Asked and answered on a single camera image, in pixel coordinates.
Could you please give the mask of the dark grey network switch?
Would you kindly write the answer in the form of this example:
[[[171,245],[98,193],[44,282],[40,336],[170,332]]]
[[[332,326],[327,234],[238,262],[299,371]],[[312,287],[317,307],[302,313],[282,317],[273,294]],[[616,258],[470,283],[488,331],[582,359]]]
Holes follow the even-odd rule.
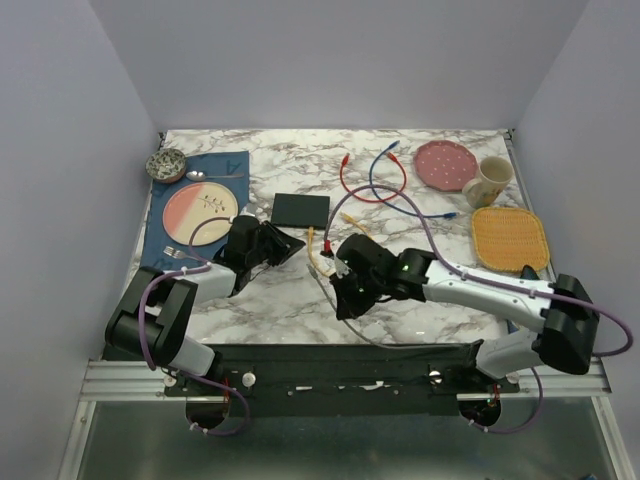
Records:
[[[276,193],[271,223],[277,227],[324,230],[329,210],[329,196]]]

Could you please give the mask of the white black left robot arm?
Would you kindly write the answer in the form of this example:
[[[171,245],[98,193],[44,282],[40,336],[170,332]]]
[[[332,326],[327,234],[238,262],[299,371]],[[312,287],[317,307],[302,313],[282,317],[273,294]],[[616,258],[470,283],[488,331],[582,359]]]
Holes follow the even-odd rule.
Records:
[[[222,354],[187,335],[193,307],[238,295],[254,279],[256,267],[280,266],[306,246],[253,215],[207,219],[195,227],[188,245],[214,222],[230,230],[225,245],[212,258],[192,251],[200,262],[198,267],[139,268],[105,330],[107,345],[142,357],[152,370],[162,367],[184,372],[188,384],[201,395],[220,387]]]

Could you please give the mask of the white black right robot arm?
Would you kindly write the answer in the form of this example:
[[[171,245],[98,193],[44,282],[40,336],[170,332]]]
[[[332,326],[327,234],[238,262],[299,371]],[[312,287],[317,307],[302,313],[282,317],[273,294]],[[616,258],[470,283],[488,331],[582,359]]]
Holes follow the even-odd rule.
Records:
[[[358,318],[389,298],[459,305],[517,324],[513,334],[476,343],[474,358],[459,370],[471,391],[541,365],[572,375],[589,371],[600,316],[572,276],[546,282],[484,273],[425,250],[395,255],[364,234],[348,237],[333,259],[330,282],[340,320]]]

